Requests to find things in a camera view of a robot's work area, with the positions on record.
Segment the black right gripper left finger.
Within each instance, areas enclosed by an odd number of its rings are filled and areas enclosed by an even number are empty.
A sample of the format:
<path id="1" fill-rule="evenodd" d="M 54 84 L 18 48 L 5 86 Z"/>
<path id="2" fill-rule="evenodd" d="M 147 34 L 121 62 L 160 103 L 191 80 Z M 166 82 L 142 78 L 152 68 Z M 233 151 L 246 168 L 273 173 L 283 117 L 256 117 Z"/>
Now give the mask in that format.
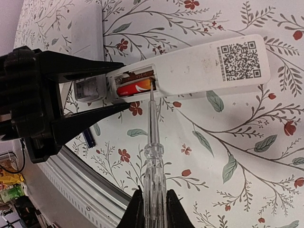
<path id="1" fill-rule="evenodd" d="M 117 228 L 143 228 L 144 208 L 142 189 L 138 186 Z"/>

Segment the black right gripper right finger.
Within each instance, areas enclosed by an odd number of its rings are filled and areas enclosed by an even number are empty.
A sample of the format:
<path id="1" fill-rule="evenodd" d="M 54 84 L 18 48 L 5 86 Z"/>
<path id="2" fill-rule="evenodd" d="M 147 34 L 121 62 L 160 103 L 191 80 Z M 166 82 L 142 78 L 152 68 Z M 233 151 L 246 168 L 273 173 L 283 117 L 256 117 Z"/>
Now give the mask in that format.
<path id="1" fill-rule="evenodd" d="M 169 228 L 195 228 L 174 190 L 167 191 L 166 210 Z"/>

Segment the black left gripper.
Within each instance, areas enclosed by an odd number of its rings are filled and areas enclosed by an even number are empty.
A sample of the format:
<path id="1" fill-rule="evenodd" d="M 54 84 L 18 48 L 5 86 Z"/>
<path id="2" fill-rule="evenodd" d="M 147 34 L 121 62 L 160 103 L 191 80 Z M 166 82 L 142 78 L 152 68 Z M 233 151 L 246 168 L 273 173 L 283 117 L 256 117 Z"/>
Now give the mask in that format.
<path id="1" fill-rule="evenodd" d="M 95 123 L 129 109 L 130 103 L 63 115 L 58 83 L 104 75 L 121 62 L 84 59 L 20 47 L 0 58 L 1 141 L 24 139 L 33 163 L 45 162 Z"/>

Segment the clear plastic screwdriver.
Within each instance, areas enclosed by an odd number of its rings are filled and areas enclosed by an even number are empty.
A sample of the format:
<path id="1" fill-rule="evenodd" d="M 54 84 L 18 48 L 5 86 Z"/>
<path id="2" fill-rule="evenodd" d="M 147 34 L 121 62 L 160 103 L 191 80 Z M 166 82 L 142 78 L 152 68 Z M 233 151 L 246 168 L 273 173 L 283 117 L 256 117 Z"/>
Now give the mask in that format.
<path id="1" fill-rule="evenodd" d="M 160 143 L 154 79 L 150 79 L 148 102 L 148 142 L 144 148 L 147 166 L 144 175 L 144 218 L 146 228 L 166 228 L 166 181 L 163 168 L 164 147 Z"/>

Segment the blue battery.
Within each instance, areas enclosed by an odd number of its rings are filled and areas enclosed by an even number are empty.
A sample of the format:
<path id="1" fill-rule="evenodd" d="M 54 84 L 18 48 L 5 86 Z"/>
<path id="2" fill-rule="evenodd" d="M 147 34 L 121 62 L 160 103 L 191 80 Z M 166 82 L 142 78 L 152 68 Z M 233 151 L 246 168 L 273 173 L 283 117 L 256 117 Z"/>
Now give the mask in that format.
<path id="1" fill-rule="evenodd" d="M 93 147 L 95 147 L 96 143 L 95 143 L 95 140 L 94 140 L 94 138 L 93 138 L 93 135 L 92 135 L 90 129 L 88 128 L 88 129 L 84 130 L 84 131 L 82 132 L 82 134 L 83 134 L 83 137 L 84 137 L 85 142 L 86 142 L 86 144 L 87 144 L 87 147 L 88 147 L 88 148 L 93 148 Z"/>

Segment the white remote control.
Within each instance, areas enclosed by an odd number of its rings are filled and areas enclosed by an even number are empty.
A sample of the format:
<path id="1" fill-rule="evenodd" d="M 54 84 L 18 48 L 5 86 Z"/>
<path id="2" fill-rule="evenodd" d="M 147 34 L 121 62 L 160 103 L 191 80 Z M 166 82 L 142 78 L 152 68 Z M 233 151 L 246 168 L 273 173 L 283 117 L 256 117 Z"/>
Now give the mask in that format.
<path id="1" fill-rule="evenodd" d="M 102 7 L 88 5 L 71 21 L 71 47 L 61 46 L 59 51 L 75 57 L 104 61 Z M 106 97 L 106 77 L 98 75 L 73 82 L 78 102 L 92 103 Z"/>

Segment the white remote with QR label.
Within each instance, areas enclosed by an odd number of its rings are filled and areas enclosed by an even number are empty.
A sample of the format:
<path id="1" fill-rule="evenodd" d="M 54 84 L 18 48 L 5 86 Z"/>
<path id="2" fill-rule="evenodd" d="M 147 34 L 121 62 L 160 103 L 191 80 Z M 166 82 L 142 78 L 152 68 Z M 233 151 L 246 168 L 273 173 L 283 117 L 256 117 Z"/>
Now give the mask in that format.
<path id="1" fill-rule="evenodd" d="M 270 66 L 264 40 L 247 35 L 184 48 L 108 73 L 112 102 L 148 100 L 150 90 L 119 97 L 117 88 L 154 79 L 154 96 L 175 96 L 209 90 L 265 84 Z"/>

